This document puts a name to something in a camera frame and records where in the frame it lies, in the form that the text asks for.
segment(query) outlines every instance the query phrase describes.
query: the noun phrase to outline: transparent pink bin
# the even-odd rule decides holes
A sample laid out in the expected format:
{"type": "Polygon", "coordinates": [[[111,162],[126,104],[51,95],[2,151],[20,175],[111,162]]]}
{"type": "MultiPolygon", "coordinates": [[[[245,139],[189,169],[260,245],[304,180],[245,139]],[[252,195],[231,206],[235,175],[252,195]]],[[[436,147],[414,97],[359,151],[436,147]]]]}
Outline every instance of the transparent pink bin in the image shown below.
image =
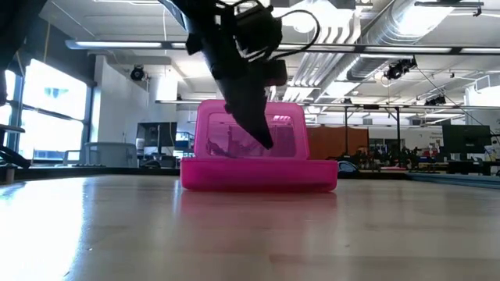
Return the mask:
{"type": "Polygon", "coordinates": [[[196,191],[328,192],[338,164],[326,160],[183,158],[182,186],[196,191]]]}
{"type": "Polygon", "coordinates": [[[203,101],[198,107],[195,155],[199,158],[309,157],[303,109],[294,103],[270,102],[266,118],[274,147],[266,150],[226,113],[223,100],[203,101]]]}

